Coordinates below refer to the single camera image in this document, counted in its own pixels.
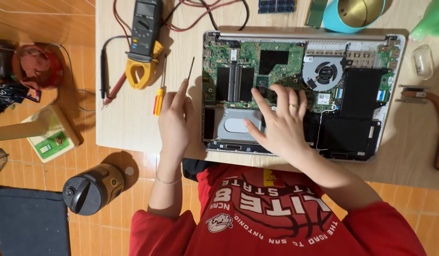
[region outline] hand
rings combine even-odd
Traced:
[[[270,89],[278,95],[276,111],[270,108],[256,88],[251,90],[265,118],[266,132],[261,132],[248,119],[243,119],[243,123],[260,145],[290,162],[294,157],[298,157],[310,149],[303,135],[303,117],[307,105],[306,95],[303,90],[300,90],[299,105],[296,92],[293,89],[282,87],[279,84],[271,85]]]
[[[171,159],[180,160],[190,141],[194,125],[194,106],[186,96],[188,80],[183,80],[178,92],[168,92],[162,100],[158,125],[161,133],[162,150]]]

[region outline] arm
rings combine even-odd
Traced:
[[[188,80],[177,93],[166,93],[158,120],[162,139],[159,167],[148,202],[148,213],[177,219],[182,210],[181,167],[193,125],[194,107],[186,97]]]
[[[360,177],[321,157],[305,142],[303,117],[307,99],[300,91],[300,108],[295,91],[273,84],[270,89],[278,95],[277,110],[272,111],[265,99],[253,88],[252,94],[266,123],[266,133],[259,131],[244,119],[248,131],[268,151],[279,155],[292,166],[305,173],[324,192],[346,211],[382,201],[381,197]]]

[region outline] yellow screwdriver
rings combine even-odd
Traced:
[[[164,66],[162,67],[162,75],[161,75],[161,88],[158,89],[155,98],[155,106],[153,107],[153,115],[155,116],[159,116],[159,114],[161,113],[162,96],[164,94],[164,83],[166,79],[166,60],[167,60],[167,54],[164,55]]]

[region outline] red t-shirt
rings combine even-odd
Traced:
[[[143,210],[132,218],[131,256],[426,255],[395,208],[377,202],[341,222],[306,175],[237,165],[197,175],[201,218]]]

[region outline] finger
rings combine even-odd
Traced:
[[[260,92],[256,88],[252,88],[251,93],[253,94],[254,100],[256,101],[257,105],[259,106],[259,109],[262,112],[263,117],[270,118],[271,116],[273,116],[272,108],[270,108],[267,101],[262,97]]]
[[[299,91],[299,99],[300,99],[299,116],[301,119],[303,119],[306,113],[306,107],[308,105],[308,99],[306,98],[306,93],[304,90]]]
[[[297,110],[299,107],[297,94],[292,88],[285,87],[285,89],[289,95],[289,113],[292,117],[296,117],[298,115]]]
[[[270,89],[276,92],[278,100],[276,101],[276,114],[289,115],[289,96],[286,90],[280,84],[270,85]]]
[[[171,91],[166,93],[164,98],[162,98],[161,113],[166,112],[166,110],[170,108],[173,102],[173,98],[175,97],[175,94],[176,92]]]
[[[250,120],[242,119],[242,121],[243,124],[246,126],[246,129],[248,129],[248,132],[256,139],[257,142],[259,142],[260,145],[265,147],[264,145],[267,141],[265,133],[261,132]]]
[[[188,90],[188,79],[183,80],[177,94],[173,98],[172,107],[176,109],[181,109],[183,103],[185,102],[186,90]]]
[[[194,105],[190,97],[185,98],[183,109],[185,111],[186,125],[192,127],[194,125]]]

